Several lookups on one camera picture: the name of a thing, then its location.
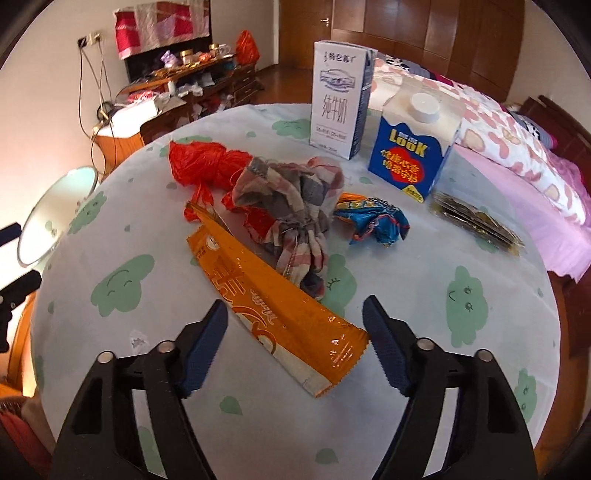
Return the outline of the orange snack wrapper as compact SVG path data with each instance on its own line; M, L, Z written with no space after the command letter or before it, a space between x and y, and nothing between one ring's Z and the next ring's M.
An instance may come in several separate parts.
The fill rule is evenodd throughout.
M318 398L338 385L369 345L369 334L332 313L256 256L204 208L187 238L221 299L283 369Z

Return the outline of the red plastic bag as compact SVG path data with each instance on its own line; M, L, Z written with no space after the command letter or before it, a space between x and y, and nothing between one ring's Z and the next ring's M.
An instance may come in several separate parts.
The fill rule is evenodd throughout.
M263 243L270 232L274 219L259 207L238 207L232 199L232 190L238 177L253 156L245 151L228 150L216 142L192 141L187 144L171 141L168 145L168 161L173 179L183 187L194 191L184 207L183 216L187 222L199 219L195 207L212 207L212 191L221 190L223 207L233 213L245 215L243 225L250 237Z

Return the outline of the blue snack wrapper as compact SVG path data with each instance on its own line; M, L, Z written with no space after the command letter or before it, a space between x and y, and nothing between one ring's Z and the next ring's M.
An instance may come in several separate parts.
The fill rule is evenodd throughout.
M410 231L404 212L377 197L342 193L335 205L334 216L353 226L351 244L373 238L379 244L390 247L399 240L405 240Z

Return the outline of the plaid checkered cloth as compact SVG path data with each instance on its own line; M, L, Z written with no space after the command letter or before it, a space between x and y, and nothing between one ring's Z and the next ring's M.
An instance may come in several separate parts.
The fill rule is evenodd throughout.
M254 157L224 206L245 215L250 237L273 256L280 275L319 300L329 263L325 234L344 185L342 168L325 157L304 163Z

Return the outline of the mint green trash bin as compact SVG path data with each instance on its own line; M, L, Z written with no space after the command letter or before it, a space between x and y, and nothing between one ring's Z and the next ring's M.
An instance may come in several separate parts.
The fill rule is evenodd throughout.
M97 170L82 166L70 170L48 188L22 227L17 245L21 267L36 267L51 255L97 183Z

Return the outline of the white box on cabinet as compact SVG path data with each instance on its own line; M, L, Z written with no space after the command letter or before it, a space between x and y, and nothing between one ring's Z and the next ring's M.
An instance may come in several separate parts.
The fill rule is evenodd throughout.
M153 99L129 104L117 110L111 117L112 133L115 137L128 138L137 134L140 127L159 113Z

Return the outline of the dark foil sachet strip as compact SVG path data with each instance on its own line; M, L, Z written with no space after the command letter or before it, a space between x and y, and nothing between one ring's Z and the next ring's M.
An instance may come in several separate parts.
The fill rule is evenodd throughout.
M464 202L448 193L436 191L430 204L433 214L445 218L477 239L519 256L525 249L522 239L488 212Z

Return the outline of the wooden TV cabinet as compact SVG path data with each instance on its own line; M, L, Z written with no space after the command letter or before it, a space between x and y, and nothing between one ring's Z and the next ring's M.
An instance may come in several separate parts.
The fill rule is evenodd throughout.
M95 129L92 142L104 158L102 176L108 177L124 160L156 139L204 116L235 106L242 106L263 91L256 76L256 66L240 66L228 54L176 73L125 87L122 104L113 104L112 111L99 108L103 124ZM158 115L144 123L137 134L128 138L112 133L113 114L134 102L153 99Z

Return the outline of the red pink patchwork cloth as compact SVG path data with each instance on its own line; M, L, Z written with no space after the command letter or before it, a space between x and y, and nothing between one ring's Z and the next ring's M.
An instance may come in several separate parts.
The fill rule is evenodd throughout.
M123 7L114 12L115 43L125 60L172 44L207 37L209 1L155 1Z

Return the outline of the red bag on cabinet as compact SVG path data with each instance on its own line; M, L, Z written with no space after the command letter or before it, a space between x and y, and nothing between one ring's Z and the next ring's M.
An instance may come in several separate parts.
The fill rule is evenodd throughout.
M235 43L235 59L238 65L256 65L260 54L256 40L249 30L242 30Z

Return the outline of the blue Look drink carton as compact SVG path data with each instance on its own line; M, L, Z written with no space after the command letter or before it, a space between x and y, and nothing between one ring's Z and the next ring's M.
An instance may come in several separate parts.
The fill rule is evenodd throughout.
M369 171L423 203L460 133L465 104L405 78L382 109Z

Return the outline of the wooden door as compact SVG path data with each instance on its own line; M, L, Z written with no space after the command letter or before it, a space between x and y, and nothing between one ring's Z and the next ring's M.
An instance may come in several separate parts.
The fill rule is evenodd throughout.
M331 37L331 0L280 0L280 66L314 68L315 42Z

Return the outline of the white milk carton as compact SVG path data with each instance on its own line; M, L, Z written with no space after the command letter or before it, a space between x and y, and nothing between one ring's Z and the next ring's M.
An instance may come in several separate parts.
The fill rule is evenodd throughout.
M347 42L315 42L312 145L346 160L359 153L377 51Z

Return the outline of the brown wooden wardrobe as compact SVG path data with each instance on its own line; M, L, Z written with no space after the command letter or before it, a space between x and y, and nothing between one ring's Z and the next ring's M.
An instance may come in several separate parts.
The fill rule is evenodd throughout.
M335 1L332 39L410 60L503 102L525 22L515 0Z

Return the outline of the wall power outlet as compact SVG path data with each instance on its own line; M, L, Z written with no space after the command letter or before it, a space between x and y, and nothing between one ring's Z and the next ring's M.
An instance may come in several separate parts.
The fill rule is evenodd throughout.
M99 44L102 40L102 35L99 31L91 32L77 40L77 46L79 49L83 49L88 46Z

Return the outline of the wooden bed frame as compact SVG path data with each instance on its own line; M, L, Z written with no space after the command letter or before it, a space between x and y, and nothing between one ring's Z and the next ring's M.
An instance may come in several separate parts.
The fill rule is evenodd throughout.
M590 130L544 95L520 113L552 138L540 156L550 177L534 185L550 207L534 228L559 307L557 393L536 447L541 471L558 460L590 412Z

